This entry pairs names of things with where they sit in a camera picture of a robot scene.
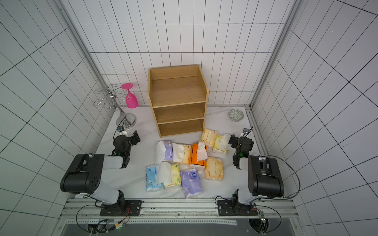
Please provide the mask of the beige tissue pack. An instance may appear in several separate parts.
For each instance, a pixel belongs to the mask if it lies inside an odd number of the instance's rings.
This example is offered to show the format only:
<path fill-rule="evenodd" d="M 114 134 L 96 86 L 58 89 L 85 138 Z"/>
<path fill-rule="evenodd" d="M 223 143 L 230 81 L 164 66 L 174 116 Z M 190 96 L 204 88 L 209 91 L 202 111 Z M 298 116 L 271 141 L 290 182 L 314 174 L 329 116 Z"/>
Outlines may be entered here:
<path fill-rule="evenodd" d="M 203 131 L 202 137 L 200 139 L 200 142 L 204 143 L 207 148 L 213 148 L 217 135 L 218 135 L 217 131 L 205 128 Z"/>
<path fill-rule="evenodd" d="M 189 160 L 192 154 L 192 146 L 185 144 L 173 143 L 173 162 L 189 164 Z"/>

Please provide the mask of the white purple tissue pack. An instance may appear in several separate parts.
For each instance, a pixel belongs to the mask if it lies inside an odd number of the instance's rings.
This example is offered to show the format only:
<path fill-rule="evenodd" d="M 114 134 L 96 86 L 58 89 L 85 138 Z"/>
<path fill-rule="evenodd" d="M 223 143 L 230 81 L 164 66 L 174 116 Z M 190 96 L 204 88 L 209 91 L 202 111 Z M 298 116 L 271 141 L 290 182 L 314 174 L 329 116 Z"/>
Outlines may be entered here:
<path fill-rule="evenodd" d="M 156 145 L 156 163 L 173 162 L 173 147 L 170 140 L 159 141 Z"/>

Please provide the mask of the pale orange tissue pack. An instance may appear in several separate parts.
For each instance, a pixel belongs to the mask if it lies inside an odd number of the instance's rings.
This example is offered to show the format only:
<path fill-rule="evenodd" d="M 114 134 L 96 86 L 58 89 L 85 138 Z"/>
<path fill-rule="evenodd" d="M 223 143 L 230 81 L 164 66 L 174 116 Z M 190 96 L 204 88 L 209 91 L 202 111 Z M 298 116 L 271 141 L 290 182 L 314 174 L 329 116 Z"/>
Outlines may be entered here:
<path fill-rule="evenodd" d="M 223 180 L 223 161 L 220 158 L 209 157 L 207 158 L 205 168 L 205 178 L 212 181 Z"/>

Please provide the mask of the blue tissue pack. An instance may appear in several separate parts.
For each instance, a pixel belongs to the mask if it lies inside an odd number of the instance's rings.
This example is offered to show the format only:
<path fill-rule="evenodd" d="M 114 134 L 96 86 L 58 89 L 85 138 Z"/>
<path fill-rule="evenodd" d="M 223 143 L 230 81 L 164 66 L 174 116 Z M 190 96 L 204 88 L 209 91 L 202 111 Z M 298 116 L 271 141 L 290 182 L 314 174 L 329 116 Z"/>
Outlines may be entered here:
<path fill-rule="evenodd" d="M 146 191 L 156 192 L 164 189 L 164 183 L 157 182 L 157 165 L 146 167 Z"/>

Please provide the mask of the yellow floral tissue pack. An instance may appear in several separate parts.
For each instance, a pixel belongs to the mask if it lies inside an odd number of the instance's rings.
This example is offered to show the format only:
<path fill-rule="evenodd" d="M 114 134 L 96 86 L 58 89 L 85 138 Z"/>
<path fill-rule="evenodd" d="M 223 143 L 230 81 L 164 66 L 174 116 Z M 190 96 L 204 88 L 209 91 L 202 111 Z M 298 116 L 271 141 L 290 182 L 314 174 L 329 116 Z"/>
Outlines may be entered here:
<path fill-rule="evenodd" d="M 168 162 L 162 162 L 159 164 L 157 166 L 156 180 L 158 184 L 163 184 L 166 189 L 180 187 L 182 182 L 179 164 L 170 164 Z"/>

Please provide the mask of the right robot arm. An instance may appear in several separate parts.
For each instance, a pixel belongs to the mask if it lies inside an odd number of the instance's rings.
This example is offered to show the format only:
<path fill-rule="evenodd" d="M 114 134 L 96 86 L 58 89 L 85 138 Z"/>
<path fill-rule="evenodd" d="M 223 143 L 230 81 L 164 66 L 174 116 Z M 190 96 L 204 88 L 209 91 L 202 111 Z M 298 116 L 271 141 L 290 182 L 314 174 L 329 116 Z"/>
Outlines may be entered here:
<path fill-rule="evenodd" d="M 284 195 L 278 162 L 274 157 L 251 155 L 254 141 L 245 135 L 231 135 L 228 143 L 235 149 L 233 165 L 238 170 L 248 172 L 247 186 L 234 192 L 230 209 L 235 215 L 258 215 L 252 202 L 263 198 L 281 198 Z"/>

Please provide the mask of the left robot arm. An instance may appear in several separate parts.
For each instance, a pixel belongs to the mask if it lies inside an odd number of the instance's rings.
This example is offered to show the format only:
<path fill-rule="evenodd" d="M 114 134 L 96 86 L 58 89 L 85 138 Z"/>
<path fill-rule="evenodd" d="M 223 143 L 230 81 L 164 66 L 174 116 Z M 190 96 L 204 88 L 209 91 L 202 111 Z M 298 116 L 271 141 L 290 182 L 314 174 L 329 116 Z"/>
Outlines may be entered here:
<path fill-rule="evenodd" d="M 132 136 L 114 138 L 111 155 L 78 154 L 64 174 L 60 189 L 71 194 L 86 193 L 101 202 L 100 216 L 139 216 L 141 200 L 126 200 L 121 190 L 113 189 L 101 180 L 102 171 L 125 169 L 133 145 L 140 142 L 137 131 Z"/>

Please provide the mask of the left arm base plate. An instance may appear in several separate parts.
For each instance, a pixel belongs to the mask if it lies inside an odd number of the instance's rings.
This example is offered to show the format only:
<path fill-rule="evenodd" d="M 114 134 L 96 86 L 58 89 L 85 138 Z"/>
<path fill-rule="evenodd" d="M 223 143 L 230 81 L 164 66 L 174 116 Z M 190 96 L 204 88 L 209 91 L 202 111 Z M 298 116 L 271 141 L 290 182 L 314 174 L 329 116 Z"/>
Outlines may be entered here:
<path fill-rule="evenodd" d="M 141 200 L 125 200 L 112 205 L 103 205 L 99 215 L 105 217 L 139 216 L 141 205 Z"/>

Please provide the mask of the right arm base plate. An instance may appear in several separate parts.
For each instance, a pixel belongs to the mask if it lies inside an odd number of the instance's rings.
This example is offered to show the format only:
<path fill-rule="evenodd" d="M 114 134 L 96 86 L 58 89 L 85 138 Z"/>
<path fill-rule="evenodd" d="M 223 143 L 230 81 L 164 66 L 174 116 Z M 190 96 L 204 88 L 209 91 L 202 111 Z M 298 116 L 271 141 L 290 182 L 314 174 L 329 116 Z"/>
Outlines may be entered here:
<path fill-rule="evenodd" d="M 230 200 L 216 200 L 219 216 L 258 216 L 256 208 L 249 205 L 236 202 L 233 204 Z"/>

